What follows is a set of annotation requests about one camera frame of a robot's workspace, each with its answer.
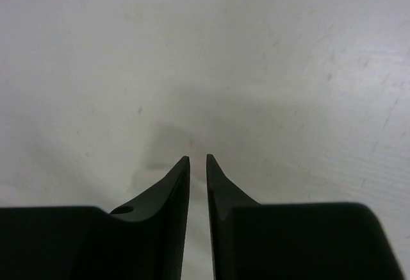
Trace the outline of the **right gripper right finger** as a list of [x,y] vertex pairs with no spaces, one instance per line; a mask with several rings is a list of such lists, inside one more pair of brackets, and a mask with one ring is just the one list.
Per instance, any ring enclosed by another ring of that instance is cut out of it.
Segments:
[[206,158],[215,279],[402,279],[381,223],[353,202],[260,204]]

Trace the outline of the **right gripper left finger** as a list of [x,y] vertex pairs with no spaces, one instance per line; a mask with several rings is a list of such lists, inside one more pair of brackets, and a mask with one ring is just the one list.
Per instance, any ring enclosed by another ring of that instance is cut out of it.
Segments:
[[190,160],[111,212],[93,206],[3,208],[2,279],[179,279]]

